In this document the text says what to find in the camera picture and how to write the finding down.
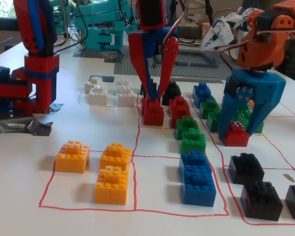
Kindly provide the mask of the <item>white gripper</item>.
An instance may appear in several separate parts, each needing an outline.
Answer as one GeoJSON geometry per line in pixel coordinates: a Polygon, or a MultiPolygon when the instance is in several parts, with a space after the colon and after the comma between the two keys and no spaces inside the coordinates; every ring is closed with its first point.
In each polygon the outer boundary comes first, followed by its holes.
{"type": "Polygon", "coordinates": [[[204,51],[225,46],[226,42],[232,42],[234,35],[230,23],[233,23],[230,16],[219,17],[211,25],[211,31],[202,39],[201,50],[204,51]]]}

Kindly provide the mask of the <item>blue gripper red arm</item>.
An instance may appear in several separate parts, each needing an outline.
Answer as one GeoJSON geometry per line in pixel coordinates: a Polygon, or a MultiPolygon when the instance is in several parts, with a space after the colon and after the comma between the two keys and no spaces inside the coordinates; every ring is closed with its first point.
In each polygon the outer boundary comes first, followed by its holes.
{"type": "Polygon", "coordinates": [[[172,69],[178,54],[179,42],[176,37],[169,37],[163,49],[163,40],[170,27],[154,30],[138,30],[129,33],[130,59],[141,83],[152,101],[156,99],[151,85],[151,77],[148,68],[148,58],[163,53],[158,99],[169,85],[172,69]]]}

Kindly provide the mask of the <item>blue gripper orange arm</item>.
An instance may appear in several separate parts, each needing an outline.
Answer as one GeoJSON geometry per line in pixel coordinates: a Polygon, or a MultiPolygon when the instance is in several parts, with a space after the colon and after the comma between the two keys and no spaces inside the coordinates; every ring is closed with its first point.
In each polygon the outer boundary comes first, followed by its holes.
{"type": "Polygon", "coordinates": [[[271,72],[233,69],[226,81],[222,108],[218,120],[219,138],[224,138],[237,111],[254,99],[254,110],[246,127],[252,135],[281,100],[286,81],[271,72]]]}

